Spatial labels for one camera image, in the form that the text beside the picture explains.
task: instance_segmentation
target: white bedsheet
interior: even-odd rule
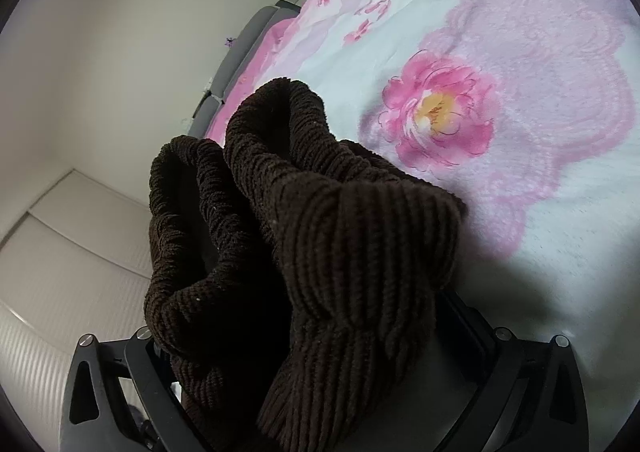
[[[222,142],[241,100],[288,76],[324,99],[338,139],[463,197],[461,296],[519,337],[572,341],[603,450],[640,398],[630,2],[309,0],[252,64],[210,137]],[[468,395],[433,350],[343,450],[428,450]]]

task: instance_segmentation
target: large pink flower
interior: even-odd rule
[[[383,136],[410,168],[452,167],[489,148],[499,106],[495,82],[459,58],[419,51],[382,96]]]

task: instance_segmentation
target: folded brown cloth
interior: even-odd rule
[[[214,450],[256,441],[255,419],[289,349],[290,305],[271,250],[220,147],[177,137],[155,159],[145,318],[172,355],[182,402]]]
[[[330,450],[424,348],[464,206],[336,142],[321,99],[284,78],[238,108],[224,155],[273,246],[293,310],[289,355],[258,427],[287,452]]]

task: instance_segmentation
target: bed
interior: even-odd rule
[[[601,451],[640,398],[638,3],[308,0],[298,16],[262,10],[191,133],[223,144],[242,100],[287,76],[324,99],[338,139],[463,197],[458,292],[519,337],[572,341],[591,449]],[[449,374],[435,355],[350,442],[437,444],[466,387],[430,383],[434,368]],[[434,410],[434,397],[448,401]],[[416,411],[430,428],[416,430]]]

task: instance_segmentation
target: metal screw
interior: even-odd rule
[[[93,341],[94,341],[94,336],[87,333],[80,337],[80,339],[78,340],[78,345],[80,347],[90,346]]]
[[[146,326],[142,326],[136,331],[136,336],[138,340],[148,340],[151,338],[151,330]]]
[[[495,335],[498,337],[498,340],[502,340],[503,342],[507,342],[513,338],[513,333],[506,327],[496,328]]]
[[[569,347],[569,339],[564,335],[558,335],[556,337],[556,344],[560,347]]]

